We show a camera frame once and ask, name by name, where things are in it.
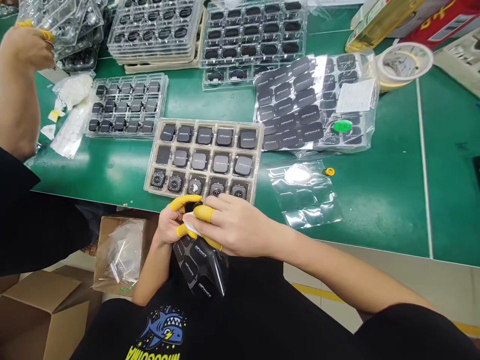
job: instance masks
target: red box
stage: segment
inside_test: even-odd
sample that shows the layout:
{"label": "red box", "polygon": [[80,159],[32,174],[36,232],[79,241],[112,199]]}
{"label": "red box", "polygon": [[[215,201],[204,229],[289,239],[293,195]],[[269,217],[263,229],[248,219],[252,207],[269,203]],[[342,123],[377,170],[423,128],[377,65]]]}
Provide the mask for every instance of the red box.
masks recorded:
{"label": "red box", "polygon": [[436,48],[480,16],[480,1],[451,0],[413,30],[401,42],[420,43]]}

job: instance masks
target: yellow bottle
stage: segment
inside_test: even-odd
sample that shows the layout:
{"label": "yellow bottle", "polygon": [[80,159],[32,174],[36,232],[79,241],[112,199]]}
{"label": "yellow bottle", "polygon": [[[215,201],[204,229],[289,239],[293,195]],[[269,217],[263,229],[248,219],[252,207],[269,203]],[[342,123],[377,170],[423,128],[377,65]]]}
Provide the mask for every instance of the yellow bottle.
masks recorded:
{"label": "yellow bottle", "polygon": [[403,23],[424,0],[378,0],[356,26],[345,45],[347,53],[376,47]]}

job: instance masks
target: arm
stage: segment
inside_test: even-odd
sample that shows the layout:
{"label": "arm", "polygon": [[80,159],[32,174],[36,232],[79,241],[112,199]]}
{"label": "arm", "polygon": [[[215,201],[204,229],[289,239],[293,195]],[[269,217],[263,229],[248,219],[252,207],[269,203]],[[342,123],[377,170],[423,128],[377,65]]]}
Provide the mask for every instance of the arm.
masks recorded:
{"label": "arm", "polygon": [[168,204],[158,217],[158,227],[153,236],[150,251],[135,284],[132,302],[145,306],[155,293],[169,279],[172,244],[182,236],[190,234],[185,224],[181,224],[185,213],[185,204],[199,202],[200,195],[179,196]]}
{"label": "arm", "polygon": [[14,26],[0,45],[0,148],[24,162],[35,155],[40,107],[35,72],[54,67],[41,30]]}
{"label": "arm", "polygon": [[224,246],[225,253],[247,257],[268,256],[289,263],[324,282],[352,307],[376,314],[390,305],[432,305],[384,272],[350,254],[313,240],[261,213],[247,201],[221,194],[198,206],[198,218],[188,221],[202,234]]}

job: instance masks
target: roll of tape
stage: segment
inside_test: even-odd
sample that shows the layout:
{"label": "roll of tape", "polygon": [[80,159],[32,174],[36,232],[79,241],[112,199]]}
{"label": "roll of tape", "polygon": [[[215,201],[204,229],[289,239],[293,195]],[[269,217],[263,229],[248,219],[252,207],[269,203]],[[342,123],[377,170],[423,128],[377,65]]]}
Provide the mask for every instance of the roll of tape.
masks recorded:
{"label": "roll of tape", "polygon": [[399,42],[377,57],[380,92],[411,83],[426,74],[434,64],[432,51],[416,42]]}

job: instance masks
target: human hand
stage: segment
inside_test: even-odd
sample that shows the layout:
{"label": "human hand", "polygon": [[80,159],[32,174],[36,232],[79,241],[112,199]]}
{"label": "human hand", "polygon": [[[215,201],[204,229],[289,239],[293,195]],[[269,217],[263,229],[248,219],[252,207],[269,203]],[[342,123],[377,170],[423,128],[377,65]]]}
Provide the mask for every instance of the human hand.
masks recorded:
{"label": "human hand", "polygon": [[186,203],[197,203],[202,200],[200,195],[184,195],[176,197],[170,204],[168,204],[158,217],[158,227],[153,236],[152,245],[161,246],[164,244],[172,244],[180,239],[182,236],[189,234],[190,236],[196,234],[190,232],[182,218],[185,213]]}
{"label": "human hand", "polygon": [[28,26],[13,26],[0,44],[0,62],[22,71],[37,72],[55,66],[51,33]]}
{"label": "human hand", "polygon": [[228,255],[243,257],[272,256],[283,225],[239,197],[220,194],[209,196],[197,206],[195,216],[185,216],[193,227],[223,246]]}

